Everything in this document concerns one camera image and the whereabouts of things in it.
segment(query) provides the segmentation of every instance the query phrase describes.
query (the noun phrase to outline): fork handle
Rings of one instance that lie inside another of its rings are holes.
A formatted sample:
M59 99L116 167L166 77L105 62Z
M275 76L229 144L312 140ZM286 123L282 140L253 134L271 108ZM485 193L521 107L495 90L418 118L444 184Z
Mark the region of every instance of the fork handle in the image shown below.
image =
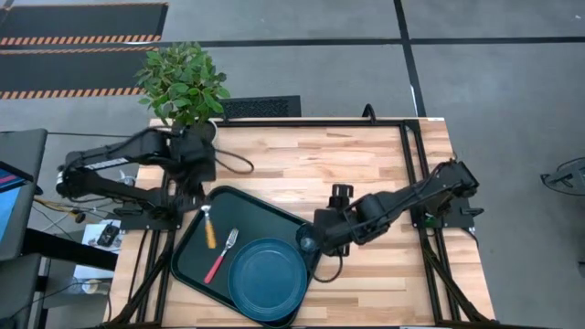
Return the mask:
M225 254L226 252L223 251L221 255L219 255L219 257L216 259L216 262L213 263L211 270L209 270L209 273L205 276L205 279L203 280L205 284L209 284L211 282L211 279L213 279L213 276L216 275L216 272L218 271L219 265L221 264L221 261L223 260L223 256Z

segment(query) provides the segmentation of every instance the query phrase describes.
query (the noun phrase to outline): fork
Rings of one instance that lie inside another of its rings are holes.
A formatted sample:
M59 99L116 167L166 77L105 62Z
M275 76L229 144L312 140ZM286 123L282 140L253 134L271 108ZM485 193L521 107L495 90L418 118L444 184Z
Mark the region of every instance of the fork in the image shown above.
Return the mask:
M205 279L203 280L205 284L209 284L213 279L213 276L216 275L216 272L218 271L219 265L221 264L223 257L226 255L226 252L228 252L228 250L234 246L237 238L238 229L233 228L229 233L228 240L226 241L226 247L223 249L223 251L221 251L221 255L219 255L219 257L216 259L216 262L213 263L211 270L209 270L209 273L205 276Z

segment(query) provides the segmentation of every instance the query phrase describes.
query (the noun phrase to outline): dark green tray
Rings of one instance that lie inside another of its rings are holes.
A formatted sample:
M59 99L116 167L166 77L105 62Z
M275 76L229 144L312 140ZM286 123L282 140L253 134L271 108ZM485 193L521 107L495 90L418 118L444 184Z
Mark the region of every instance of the dark green tray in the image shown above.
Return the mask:
M171 272L182 283L239 312L229 296L228 288L229 267L238 251L249 242L263 238L282 239L297 247L296 230L309 222L229 186L213 189L208 197L218 246L215 249L207 248L203 213L198 212L173 255ZM226 254L213 281L205 284L203 279L223 250L233 228L239 230L236 244ZM300 250L299 253L307 268L308 287L319 263L320 253L303 255ZM270 328L289 326L298 312L299 308L279 321L259 324Z

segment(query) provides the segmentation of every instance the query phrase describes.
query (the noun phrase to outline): desk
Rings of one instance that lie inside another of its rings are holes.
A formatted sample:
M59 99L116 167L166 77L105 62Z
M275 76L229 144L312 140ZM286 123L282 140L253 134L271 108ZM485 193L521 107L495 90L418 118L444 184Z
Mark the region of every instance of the desk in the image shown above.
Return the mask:
M452 157L443 120L420 119L429 167ZM413 138L410 149L418 163ZM333 183L351 184L355 197L409 184L397 127L255 127L219 128L217 148L240 154L256 166L252 175L234 175L218 166L218 179L207 185L234 186L302 218L327 205ZM137 185L158 187L163 171L141 167ZM193 218L185 215L178 241ZM123 240L112 283L112 310L125 305L142 231ZM494 317L475 242L461 229L445 229L452 276L469 300L487 317ZM142 279L148 239L140 260ZM337 258L322 257L317 274L332 275ZM442 282L437 278L443 318L449 318ZM146 320L154 316L158 284L151 290ZM405 212L387 234L365 246L353 245L341 276L332 283L312 281L293 325L432 324L432 311L419 236ZM252 326L253 321L231 311L172 276L168 282L163 326Z

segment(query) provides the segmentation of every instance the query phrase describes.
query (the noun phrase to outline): orange handle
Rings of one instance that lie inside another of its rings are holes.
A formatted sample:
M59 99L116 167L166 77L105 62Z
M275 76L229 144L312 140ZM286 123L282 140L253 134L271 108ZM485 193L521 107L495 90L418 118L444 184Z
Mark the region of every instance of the orange handle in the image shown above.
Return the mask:
M211 267L211 270L209 270L209 273L205 276L205 279L203 280L205 284L209 284L211 282L211 279L213 279L213 276L216 275L216 272L218 271L219 268L219 264L221 264L222 260L223 255L220 255L216 262L213 264L213 267Z

